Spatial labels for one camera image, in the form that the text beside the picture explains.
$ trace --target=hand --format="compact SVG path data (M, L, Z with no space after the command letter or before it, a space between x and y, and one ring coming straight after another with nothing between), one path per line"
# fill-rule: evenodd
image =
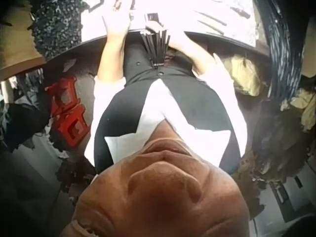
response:
M182 51L183 48L185 48L191 41L184 31L180 30L176 26L163 26L161 23L156 21L148 21L146 23L146 27L156 33L167 30L167 34L170 35L169 46L179 51Z
M126 37L129 25L129 10L132 0L106 0L104 3L104 22L107 30L107 37L120 38Z

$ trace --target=black garment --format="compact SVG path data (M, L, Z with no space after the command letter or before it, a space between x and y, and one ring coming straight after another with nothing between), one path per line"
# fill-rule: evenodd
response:
M27 92L21 104L5 104L0 123L0 142L9 152L42 132L50 119L51 98L45 92Z
M185 58L176 56L173 63L153 69L144 47L133 44L125 52L124 75L124 90L114 96L96 130L94 162L98 173L113 165L104 137L136 132L148 90L159 78L169 88L190 125L197 129L232 132L220 167L228 173L234 172L240 160L240 152L226 109L216 92L194 77Z

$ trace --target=red plastic stool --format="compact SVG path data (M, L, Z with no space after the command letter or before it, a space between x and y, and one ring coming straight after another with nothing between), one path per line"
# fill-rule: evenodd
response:
M75 81L75 77L64 78L46 88L47 93L52 97L52 117L60 115L64 111L67 111L80 103L80 99L77 98L75 90ZM65 92L67 92L70 97L70 102L68 103L64 103L62 100L62 95Z
M90 126L85 123L83 118L84 111L85 107L83 105L78 105L73 109L62 113L56 121L55 126L63 134L71 148L76 147L90 131Z

